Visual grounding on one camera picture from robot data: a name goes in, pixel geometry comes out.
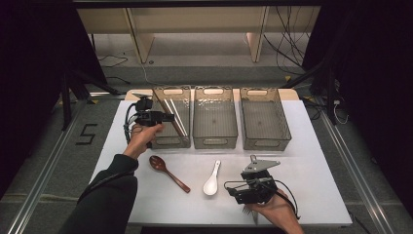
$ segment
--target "floor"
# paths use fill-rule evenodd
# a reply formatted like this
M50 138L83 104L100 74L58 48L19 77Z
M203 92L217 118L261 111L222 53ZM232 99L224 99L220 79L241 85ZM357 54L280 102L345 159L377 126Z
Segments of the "floor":
M309 35L293 36L297 48L305 53ZM267 38L277 48L282 35L271 33ZM94 41L108 84L121 91L159 84L277 87L303 72L294 64L300 64L302 59L298 53L292 53L287 43L282 43L280 50L292 61L276 53L264 41L260 61L252 62L243 33L158 34L148 61L143 65L137 62L129 35L95 35ZM321 148L354 224L346 228L305 226L306 233L368 233L366 230L370 233L411 233L412 217L374 163L351 116L347 119L345 110L338 108L337 118L342 123L332 126L319 107L323 97L311 97L308 91L311 81L303 82L295 90L305 100L309 118L314 119L312 123ZM100 95L102 90L93 85L88 85L88 89L93 93L93 101L81 102L73 98L75 124L67 131L61 130L61 105L57 103L51 112L48 128L0 202L0 233L16 230L12 228L20 221L23 233L56 233L75 207L78 196L91 179L122 99ZM84 133L94 133L93 142L83 144L90 140ZM195 231L229 233L231 230ZM189 233L194 230L127 227L127 233L140 232Z

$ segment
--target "black sleeve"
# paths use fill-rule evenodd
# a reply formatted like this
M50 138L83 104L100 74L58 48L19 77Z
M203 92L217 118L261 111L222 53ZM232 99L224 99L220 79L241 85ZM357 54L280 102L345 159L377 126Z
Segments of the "black sleeve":
M115 155L109 168L86 188L59 233L125 233L136 197L137 179L132 172L137 167L136 160Z

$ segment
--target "wooden spoon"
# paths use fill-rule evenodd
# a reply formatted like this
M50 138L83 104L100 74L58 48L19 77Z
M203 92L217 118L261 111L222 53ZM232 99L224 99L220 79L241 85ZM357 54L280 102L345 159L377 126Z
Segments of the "wooden spoon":
M175 175L173 175L172 173L168 171L167 165L162 158L156 155L152 155L149 158L149 163L151 164L152 168L154 168L155 170L168 174L173 179L173 181L175 181L176 184L178 184L179 187L181 187L186 193L189 193L191 191L191 189L188 186L186 186L185 183L183 183L181 180L175 177Z

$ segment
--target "white table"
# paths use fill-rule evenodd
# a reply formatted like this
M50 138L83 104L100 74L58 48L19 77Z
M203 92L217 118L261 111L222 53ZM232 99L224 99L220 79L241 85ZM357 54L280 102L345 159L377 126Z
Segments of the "white table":
M234 90L234 96L238 102L237 90ZM122 126L131 103L133 101L121 101L93 177L106 169L113 156L122 153L127 146ZM249 156L255 154L258 159L281 162L269 172L293 192L302 225L352 224L304 104L301 100L283 100L282 106L292 135L284 152L244 151L242 137L239 136L235 149L199 150L192 143L192 147L187 149L148 149L140 155L139 168L135 172L138 191L130 222L146 226L255 226L251 215L243 213L243 205L238 205L223 185L225 181L242 180L240 173L250 163ZM241 133L237 104L236 114ZM166 174L153 170L149 165L151 155L162 157L168 169L188 185L191 192L185 193ZM216 160L221 160L218 191L207 196L203 186ZM278 187L286 192L281 184ZM258 217L258 226L269 225L271 223L264 216Z

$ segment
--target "gray floor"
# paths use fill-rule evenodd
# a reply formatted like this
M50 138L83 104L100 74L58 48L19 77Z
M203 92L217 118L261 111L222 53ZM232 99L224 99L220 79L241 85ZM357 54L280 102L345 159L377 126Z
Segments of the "gray floor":
M267 36L278 46L281 38L279 34ZM307 35L303 35L297 42L300 50L305 51L307 40ZM245 36L241 33L156 35L148 62L143 66L137 63L128 35L96 35L95 42L96 53L100 58L107 55L123 57L105 58L101 61L102 66L111 66L125 60L124 58L128 59L115 67L103 67L107 77L118 77L130 82L127 84L117 78L108 78L109 85L120 91L148 88L157 84L232 85L235 88L241 86L278 87L286 82L286 76L296 76L280 70L277 68L278 65L294 73L302 72L299 67L293 66L292 62L281 56L277 57L266 42L263 45L260 61L252 62ZM292 56L289 49L288 45L282 46L282 50ZM308 80L297 86L297 93L302 97L309 96L310 84L311 80ZM88 88L91 92L101 92L92 85L88 85ZM56 167L41 192L42 195L35 204L33 213L29 213L24 233L57 233L75 207L77 198L90 181L121 100L113 96L93 97L93 99L97 102L89 102L82 107L79 102L73 103L73 108L80 110L76 123L68 136L67 144L61 151ZM308 107L308 112L309 117L312 117L318 111ZM338 110L337 114L346 116L343 110ZM325 124L325 119L321 115L312 123L349 212L371 233L379 233L381 229L376 227L368 206L360 196L336 142ZM94 134L93 142L88 145L78 144L89 141L89 137L81 136L84 127L89 124L93 126L89 126L86 133ZM9 230L38 176L42 174L43 167L49 162L54 146L62 135L61 126L62 108L57 104L51 112L48 127L33 149L32 156L27 158L0 202L0 233L6 233ZM351 119L347 124L338 124L336 128L346 142L352 157L355 158L394 233L411 233L413 230L411 216L397 199L380 168L372 162L368 148ZM365 233L356 221L345 228L305 226L304 229L306 233ZM127 233L140 233L140 231L141 228L135 225L129 225L127 228ZM172 233L172 229L163 230L162 233L164 232ZM222 230L210 229L210 232L203 233L212 232L222 233Z

